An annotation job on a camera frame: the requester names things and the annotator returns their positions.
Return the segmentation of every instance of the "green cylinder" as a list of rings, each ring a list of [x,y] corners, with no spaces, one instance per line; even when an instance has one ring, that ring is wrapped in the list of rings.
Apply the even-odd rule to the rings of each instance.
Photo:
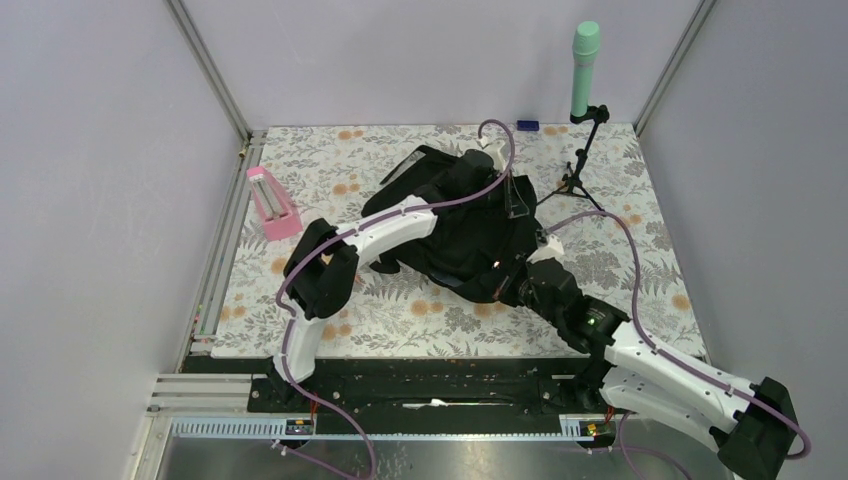
[[[601,29],[595,22],[583,22],[574,32],[574,81],[571,87],[571,116],[586,115],[592,90],[592,69],[601,47]]]

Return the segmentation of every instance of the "metal frame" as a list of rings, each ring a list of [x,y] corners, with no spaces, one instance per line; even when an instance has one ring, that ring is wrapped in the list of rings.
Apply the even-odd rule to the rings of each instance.
[[[183,342],[180,344],[181,349],[174,372],[179,372],[183,359],[187,355],[208,354],[211,351],[242,224],[247,215],[250,199],[247,170],[259,165],[267,133],[264,130],[253,132],[250,144],[242,151],[240,155],[242,158],[233,170],[213,244],[206,258],[203,280],[189,314]]]
[[[665,64],[665,68],[663,68],[663,72],[660,75],[659,80],[657,80],[657,84],[654,85],[654,89],[648,96],[647,103],[645,103],[645,106],[642,107],[639,117],[633,124],[633,129],[636,131],[637,137],[641,137],[642,132],[645,131],[645,127],[647,127],[650,122],[651,116],[657,109],[657,105],[659,105],[660,100],[662,100],[663,95],[665,95],[665,91],[668,89],[669,83],[680,68],[683,58],[686,57],[687,53],[689,53],[689,49],[692,47],[695,37],[698,36],[698,33],[701,31],[701,27],[704,26],[704,23],[707,21],[707,18],[717,3],[718,0],[701,0],[701,3],[698,4],[698,8],[695,9],[695,13],[692,15],[692,18],[689,20],[689,24],[686,25],[686,29],[683,31],[683,36],[680,37],[680,41],[677,42],[677,46],[674,47],[674,52],[672,52],[671,57]]]
[[[250,138],[250,126],[244,120],[235,99],[233,99],[230,90],[224,83],[221,72],[215,66],[212,55],[209,54],[209,49],[206,48],[200,32],[197,31],[197,26],[195,26],[191,15],[188,13],[188,9],[186,9],[182,0],[165,0],[165,3],[171,10],[171,14],[180,27],[180,31],[185,36],[191,52],[194,54],[200,69],[203,70],[203,74],[206,76],[206,80],[209,81],[209,86],[212,87],[212,91],[218,97],[218,101],[221,102],[221,107],[233,125],[233,129],[235,129],[242,141],[247,142]]]
[[[157,379],[148,414],[142,425],[143,443],[133,454],[129,480],[156,480],[172,438],[228,438],[243,440],[303,440],[284,433],[286,420],[306,419],[303,413],[249,413],[254,394],[251,383],[265,375],[163,374]],[[580,422],[600,421],[595,414],[559,415],[562,434],[454,434],[454,435],[369,435],[373,441],[592,441],[581,436]],[[362,441],[359,435],[312,435],[314,440]]]

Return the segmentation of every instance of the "white wall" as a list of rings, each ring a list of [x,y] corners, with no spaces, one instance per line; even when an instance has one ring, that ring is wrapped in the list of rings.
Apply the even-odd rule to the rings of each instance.
[[[0,4],[0,478],[115,480],[238,141],[165,4]]]
[[[571,41],[601,25],[591,100],[633,122],[698,0],[186,0],[245,119],[567,122]]]
[[[782,479],[845,478],[846,17],[720,2],[642,138],[713,359],[784,382],[812,436]]]

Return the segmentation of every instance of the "metal floor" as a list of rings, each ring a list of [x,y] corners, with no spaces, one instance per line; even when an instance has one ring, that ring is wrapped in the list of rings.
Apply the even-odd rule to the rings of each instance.
[[[680,462],[695,479],[730,479],[716,456],[693,439],[653,421],[630,420],[627,444],[657,449]],[[528,441],[378,441],[378,479],[634,479],[620,452],[573,452],[575,443]],[[334,466],[367,473],[361,441],[312,441],[302,450]],[[651,456],[632,453],[652,480],[685,478]],[[160,480],[333,479],[335,475],[297,457],[282,457],[262,440],[171,438]]]

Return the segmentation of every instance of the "table surface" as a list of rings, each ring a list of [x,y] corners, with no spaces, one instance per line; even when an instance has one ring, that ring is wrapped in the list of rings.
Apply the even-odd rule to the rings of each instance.
[[[490,136],[502,137],[494,126]],[[515,132],[517,175],[529,175],[542,198],[557,187],[565,162],[587,138],[588,125],[543,125]],[[304,225],[360,218],[379,181],[418,145],[458,154],[475,148],[474,125],[276,127],[261,165],[286,186]],[[691,355],[705,348],[671,240],[633,129],[602,125],[581,177],[598,202],[630,226],[642,261],[640,319],[663,340]],[[536,214],[543,226],[592,208],[555,196]],[[279,351],[286,315],[274,305],[283,267],[300,235],[268,242],[253,202],[239,239],[212,355],[267,357]],[[563,265],[583,292],[630,312],[633,258],[621,228],[590,218],[560,231]],[[577,356],[555,329],[529,309],[477,305],[403,267],[397,275],[361,268],[346,307],[330,319],[320,357]]]

